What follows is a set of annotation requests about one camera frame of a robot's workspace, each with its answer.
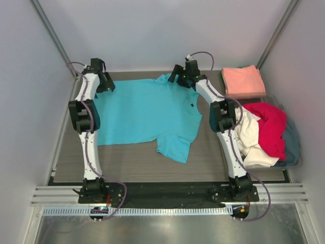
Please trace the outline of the turquoise t shirt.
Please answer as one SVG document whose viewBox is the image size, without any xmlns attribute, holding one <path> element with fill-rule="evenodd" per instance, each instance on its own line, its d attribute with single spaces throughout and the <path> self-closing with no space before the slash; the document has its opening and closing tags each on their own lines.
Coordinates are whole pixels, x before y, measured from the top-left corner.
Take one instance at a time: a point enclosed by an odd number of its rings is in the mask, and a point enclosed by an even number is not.
<svg viewBox="0 0 325 244">
<path fill-rule="evenodd" d="M 98 94 L 95 106 L 101 125 L 97 144 L 156 141 L 158 153 L 185 164 L 202 119 L 199 94 L 169 82 L 169 77 L 115 81 L 114 91 Z"/>
</svg>

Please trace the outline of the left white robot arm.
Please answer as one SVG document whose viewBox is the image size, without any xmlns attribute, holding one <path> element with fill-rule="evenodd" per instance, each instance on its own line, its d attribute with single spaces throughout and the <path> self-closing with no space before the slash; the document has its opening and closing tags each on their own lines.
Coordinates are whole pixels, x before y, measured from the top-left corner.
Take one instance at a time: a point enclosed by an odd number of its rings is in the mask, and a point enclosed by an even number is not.
<svg viewBox="0 0 325 244">
<path fill-rule="evenodd" d="M 98 94 L 112 92 L 115 85 L 100 58 L 92 58 L 90 64 L 83 65 L 82 72 L 77 74 L 81 86 L 76 97 L 69 101 L 68 109 L 73 129 L 81 142 L 84 173 L 82 188 L 74 192 L 79 195 L 79 203 L 103 203 L 109 193 L 99 161 L 97 138 L 101 123 L 94 100 Z"/>
</svg>

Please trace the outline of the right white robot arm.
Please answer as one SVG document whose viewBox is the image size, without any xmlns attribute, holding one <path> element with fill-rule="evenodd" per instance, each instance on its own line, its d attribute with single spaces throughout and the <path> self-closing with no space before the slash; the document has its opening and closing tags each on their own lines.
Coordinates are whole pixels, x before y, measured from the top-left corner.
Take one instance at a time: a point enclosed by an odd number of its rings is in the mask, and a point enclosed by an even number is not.
<svg viewBox="0 0 325 244">
<path fill-rule="evenodd" d="M 207 76 L 201 74 L 197 60 L 190 55 L 185 58 L 184 66 L 174 66 L 168 81 L 176 82 L 185 88 L 192 88 L 210 105 L 209 125 L 216 133 L 224 151 L 229 175 L 229 195 L 235 201 L 248 201 L 253 183 L 243 166 L 235 140 L 236 102 L 227 99 L 214 88 Z"/>
</svg>

